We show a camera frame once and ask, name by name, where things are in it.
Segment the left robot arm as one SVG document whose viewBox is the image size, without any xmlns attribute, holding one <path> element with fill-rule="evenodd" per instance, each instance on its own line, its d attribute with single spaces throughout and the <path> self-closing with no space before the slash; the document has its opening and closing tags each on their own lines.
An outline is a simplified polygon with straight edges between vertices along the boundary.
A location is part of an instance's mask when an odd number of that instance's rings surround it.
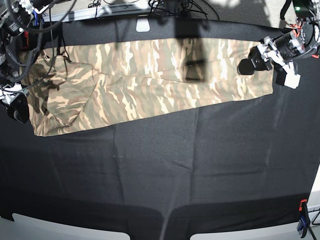
<svg viewBox="0 0 320 240">
<path fill-rule="evenodd" d="M 320 2 L 318 0 L 287 0 L 280 11 L 280 19 L 293 4 L 295 24 L 287 23 L 291 31 L 271 38 L 266 36 L 250 49 L 247 58 L 240 61 L 237 72 L 253 75 L 256 71 L 270 71 L 275 67 L 277 80 L 284 86 L 296 89 L 301 75 L 297 59 L 320 57 Z"/>
</svg>

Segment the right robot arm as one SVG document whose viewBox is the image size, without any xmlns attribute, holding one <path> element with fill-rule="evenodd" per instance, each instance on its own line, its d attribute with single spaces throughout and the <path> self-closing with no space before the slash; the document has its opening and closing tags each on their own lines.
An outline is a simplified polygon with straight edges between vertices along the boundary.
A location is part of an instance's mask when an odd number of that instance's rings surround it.
<svg viewBox="0 0 320 240">
<path fill-rule="evenodd" d="M 58 0 L 0 2 L 0 104 L 11 119 L 20 123 L 29 120 L 29 89 L 52 77 L 48 71 L 30 85 L 22 83 L 39 55 L 43 34 L 52 34 L 71 12 L 68 9 L 61 19 L 45 27 L 45 11 L 59 3 Z"/>
</svg>

